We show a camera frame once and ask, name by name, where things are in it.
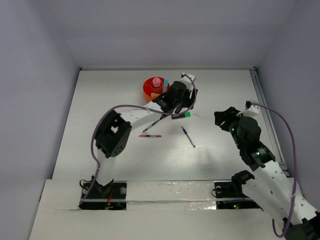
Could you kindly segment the black highlighter green cap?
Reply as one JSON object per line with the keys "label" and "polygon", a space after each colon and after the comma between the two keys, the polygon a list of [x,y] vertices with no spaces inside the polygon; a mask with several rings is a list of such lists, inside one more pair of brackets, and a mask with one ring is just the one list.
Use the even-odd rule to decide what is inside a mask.
{"label": "black highlighter green cap", "polygon": [[171,119],[172,120],[176,120],[176,119],[182,119],[182,118],[189,118],[192,115],[192,113],[190,111],[185,112],[185,113],[181,113],[177,116],[172,116]]}

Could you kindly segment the red gel pen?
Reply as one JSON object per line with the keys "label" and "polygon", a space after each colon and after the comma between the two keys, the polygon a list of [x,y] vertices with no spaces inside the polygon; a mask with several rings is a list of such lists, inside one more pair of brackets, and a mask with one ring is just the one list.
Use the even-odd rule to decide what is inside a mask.
{"label": "red gel pen", "polygon": [[162,135],[158,134],[140,134],[140,138],[162,138]]}

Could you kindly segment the blue translucent highlighter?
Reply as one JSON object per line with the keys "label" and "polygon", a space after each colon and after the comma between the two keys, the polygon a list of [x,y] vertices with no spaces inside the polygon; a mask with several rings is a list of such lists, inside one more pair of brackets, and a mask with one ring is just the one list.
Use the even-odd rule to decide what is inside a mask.
{"label": "blue translucent highlighter", "polygon": [[164,93],[167,91],[168,85],[169,85],[169,79],[164,78],[163,89],[162,89]]}

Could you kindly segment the orange translucent highlighter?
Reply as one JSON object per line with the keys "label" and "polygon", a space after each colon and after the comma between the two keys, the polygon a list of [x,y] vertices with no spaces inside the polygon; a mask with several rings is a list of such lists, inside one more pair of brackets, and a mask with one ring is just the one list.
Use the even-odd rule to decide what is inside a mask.
{"label": "orange translucent highlighter", "polygon": [[158,93],[151,93],[150,96],[151,96],[152,98],[157,98],[159,95],[160,95],[160,94],[158,94]]}

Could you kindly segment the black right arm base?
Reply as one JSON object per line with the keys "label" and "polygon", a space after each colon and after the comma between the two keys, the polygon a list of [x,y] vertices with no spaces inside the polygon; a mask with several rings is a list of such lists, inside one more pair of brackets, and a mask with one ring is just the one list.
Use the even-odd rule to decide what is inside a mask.
{"label": "black right arm base", "polygon": [[248,196],[244,195],[242,186],[254,175],[247,170],[240,171],[230,181],[214,183],[211,195],[216,199],[218,210],[260,209],[261,207]]}

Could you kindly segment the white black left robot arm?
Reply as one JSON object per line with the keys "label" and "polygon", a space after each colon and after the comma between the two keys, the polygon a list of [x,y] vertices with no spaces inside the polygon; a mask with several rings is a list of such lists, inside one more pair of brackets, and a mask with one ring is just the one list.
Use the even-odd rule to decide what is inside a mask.
{"label": "white black left robot arm", "polygon": [[114,181],[112,172],[116,157],[125,149],[131,131],[193,109],[197,93],[195,77],[183,74],[167,92],[144,106],[129,104],[130,110],[126,112],[117,111],[121,105],[109,109],[97,123],[91,137],[90,151],[97,167],[89,188],[101,198],[108,196]]}

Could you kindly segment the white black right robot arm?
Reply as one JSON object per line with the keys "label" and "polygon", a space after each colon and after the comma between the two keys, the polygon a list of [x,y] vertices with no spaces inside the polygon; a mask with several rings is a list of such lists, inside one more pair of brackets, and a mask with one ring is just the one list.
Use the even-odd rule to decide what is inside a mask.
{"label": "white black right robot arm", "polygon": [[235,196],[253,200],[272,219],[272,229],[286,240],[318,240],[320,212],[300,192],[297,179],[289,180],[276,157],[261,140],[261,128],[254,116],[253,106],[239,111],[229,107],[214,112],[214,123],[229,132],[242,161],[250,168],[231,177],[227,189]]}

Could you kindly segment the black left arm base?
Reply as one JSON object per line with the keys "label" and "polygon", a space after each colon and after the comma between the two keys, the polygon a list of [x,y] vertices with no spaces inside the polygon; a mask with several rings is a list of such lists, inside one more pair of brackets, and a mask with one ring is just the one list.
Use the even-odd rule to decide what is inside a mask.
{"label": "black left arm base", "polygon": [[80,180],[82,188],[79,208],[81,210],[126,210],[127,182],[112,180],[107,185],[97,181],[89,191],[92,181]]}

